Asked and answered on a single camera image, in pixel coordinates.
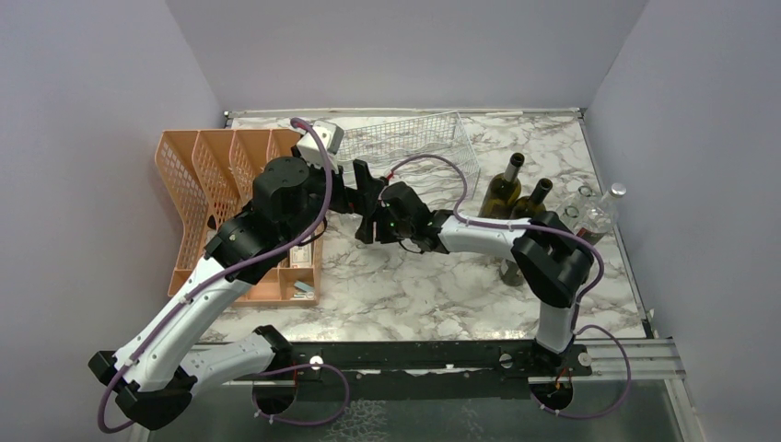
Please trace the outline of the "green wine bottle brown label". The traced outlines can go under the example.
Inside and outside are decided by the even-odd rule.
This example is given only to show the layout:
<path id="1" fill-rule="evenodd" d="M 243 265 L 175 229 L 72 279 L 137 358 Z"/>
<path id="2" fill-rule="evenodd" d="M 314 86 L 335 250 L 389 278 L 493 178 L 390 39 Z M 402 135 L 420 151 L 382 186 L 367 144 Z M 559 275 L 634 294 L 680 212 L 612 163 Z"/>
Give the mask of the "green wine bottle brown label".
<path id="1" fill-rule="evenodd" d="M 514 153 L 505 170 L 489 181 L 478 213 L 479 217 L 509 219 L 512 207 L 520 195 L 519 171 L 524 163 L 525 156 Z"/>

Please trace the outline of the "green wine bottle white label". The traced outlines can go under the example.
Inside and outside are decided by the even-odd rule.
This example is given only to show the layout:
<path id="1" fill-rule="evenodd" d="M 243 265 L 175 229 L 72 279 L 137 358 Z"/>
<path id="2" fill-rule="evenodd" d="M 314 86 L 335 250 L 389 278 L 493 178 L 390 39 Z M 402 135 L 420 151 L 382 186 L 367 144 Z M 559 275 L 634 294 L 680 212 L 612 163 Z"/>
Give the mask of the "green wine bottle white label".
<path id="1" fill-rule="evenodd" d="M 498 273 L 500 280 L 507 286 L 520 287 L 526 284 L 526 279 L 515 261 L 501 261 Z"/>

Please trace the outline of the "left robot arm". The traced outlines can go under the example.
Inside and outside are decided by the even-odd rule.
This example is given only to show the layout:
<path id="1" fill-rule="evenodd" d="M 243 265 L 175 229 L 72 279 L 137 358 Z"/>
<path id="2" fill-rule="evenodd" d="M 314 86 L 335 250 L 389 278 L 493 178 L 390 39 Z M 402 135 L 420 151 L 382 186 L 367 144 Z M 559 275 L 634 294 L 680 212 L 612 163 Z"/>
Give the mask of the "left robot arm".
<path id="1" fill-rule="evenodd" d="M 311 238 L 328 211 L 365 220 L 376 213 L 388 180 L 373 177 L 362 160 L 354 173 L 356 184 L 347 187 L 338 167 L 298 157 L 271 160 L 254 179 L 251 199 L 206 244 L 180 291 L 129 343 L 89 360 L 106 386 L 103 400 L 114 401 L 129 425 L 157 430 L 203 390 L 250 374 L 285 374 L 291 347 L 271 326 L 195 357 L 189 351 L 227 307 Z"/>

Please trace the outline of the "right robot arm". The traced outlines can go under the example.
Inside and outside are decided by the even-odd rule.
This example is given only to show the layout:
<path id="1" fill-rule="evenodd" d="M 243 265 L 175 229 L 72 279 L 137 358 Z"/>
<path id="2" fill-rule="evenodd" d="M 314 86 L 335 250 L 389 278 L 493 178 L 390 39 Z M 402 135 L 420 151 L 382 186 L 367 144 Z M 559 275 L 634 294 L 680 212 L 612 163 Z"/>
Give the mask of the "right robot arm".
<path id="1" fill-rule="evenodd" d="M 567 364 L 580 299 L 595 286 L 590 271 L 602 273 L 604 262 L 556 213 L 500 220 L 431 210 L 410 186 L 396 182 L 379 194 L 374 219 L 378 242 L 408 239 L 423 253 L 477 253 L 515 262 L 540 301 L 533 366 L 552 375 Z"/>

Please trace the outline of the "dark green wine bottle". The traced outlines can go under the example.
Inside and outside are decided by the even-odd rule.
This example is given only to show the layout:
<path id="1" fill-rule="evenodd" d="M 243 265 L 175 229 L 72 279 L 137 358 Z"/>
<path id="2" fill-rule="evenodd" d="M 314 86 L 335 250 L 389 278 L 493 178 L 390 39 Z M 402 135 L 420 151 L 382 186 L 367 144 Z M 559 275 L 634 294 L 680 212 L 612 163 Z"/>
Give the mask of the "dark green wine bottle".
<path id="1" fill-rule="evenodd" d="M 548 178 L 538 180 L 529 195 L 521 196 L 515 201 L 510 212 L 510 219 L 533 218 L 546 210 L 545 199 L 553 188 Z"/>

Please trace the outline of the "clear bottle silver cap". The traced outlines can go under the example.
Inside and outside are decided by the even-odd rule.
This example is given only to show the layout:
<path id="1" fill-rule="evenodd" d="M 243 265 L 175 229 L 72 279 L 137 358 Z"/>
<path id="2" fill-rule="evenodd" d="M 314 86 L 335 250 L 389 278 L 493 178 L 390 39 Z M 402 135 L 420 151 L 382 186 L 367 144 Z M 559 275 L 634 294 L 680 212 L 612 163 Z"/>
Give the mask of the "clear bottle silver cap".
<path id="1" fill-rule="evenodd" d="M 618 203 L 626 195 L 626 187 L 615 182 L 599 200 L 584 206 L 584 213 L 577 235 L 591 245 L 596 245 L 613 231 L 618 219 Z"/>

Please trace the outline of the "small white box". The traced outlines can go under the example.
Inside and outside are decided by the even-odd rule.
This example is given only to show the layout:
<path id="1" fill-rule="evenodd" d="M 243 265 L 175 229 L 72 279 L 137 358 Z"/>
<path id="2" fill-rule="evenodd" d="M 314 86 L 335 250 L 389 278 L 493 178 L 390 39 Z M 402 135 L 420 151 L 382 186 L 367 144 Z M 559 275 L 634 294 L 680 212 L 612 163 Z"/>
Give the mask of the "small white box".
<path id="1" fill-rule="evenodd" d="M 313 245 L 295 246 L 288 251 L 290 268 L 310 268 L 313 266 Z"/>

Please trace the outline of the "orange plastic file organizer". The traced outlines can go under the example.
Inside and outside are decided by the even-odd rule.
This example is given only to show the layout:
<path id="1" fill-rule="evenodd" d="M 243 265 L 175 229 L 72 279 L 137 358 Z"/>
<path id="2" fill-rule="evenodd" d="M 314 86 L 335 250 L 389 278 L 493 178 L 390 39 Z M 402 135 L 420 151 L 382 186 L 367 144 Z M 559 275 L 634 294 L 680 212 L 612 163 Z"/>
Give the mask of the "orange plastic file organizer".
<path id="1" fill-rule="evenodd" d="M 204 246 L 251 198 L 253 179 L 276 157 L 288 157 L 299 134 L 290 129 L 169 130 L 161 135 L 155 163 L 180 215 L 183 235 L 168 293 L 189 280 Z M 310 247 L 312 263 L 283 260 L 234 302 L 236 308 L 318 305 L 322 242 Z"/>

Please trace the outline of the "black mounting rail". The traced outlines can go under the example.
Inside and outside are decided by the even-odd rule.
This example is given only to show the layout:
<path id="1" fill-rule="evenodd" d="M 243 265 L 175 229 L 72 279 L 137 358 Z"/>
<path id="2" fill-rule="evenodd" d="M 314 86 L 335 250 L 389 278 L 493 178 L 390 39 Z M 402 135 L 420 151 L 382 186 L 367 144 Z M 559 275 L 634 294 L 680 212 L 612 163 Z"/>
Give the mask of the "black mounting rail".
<path id="1" fill-rule="evenodd" d="M 532 340 L 293 343 L 273 368 L 291 374 L 246 375 L 251 396 L 298 401 L 525 399 L 534 382 L 587 377 L 582 344 L 553 355 Z"/>

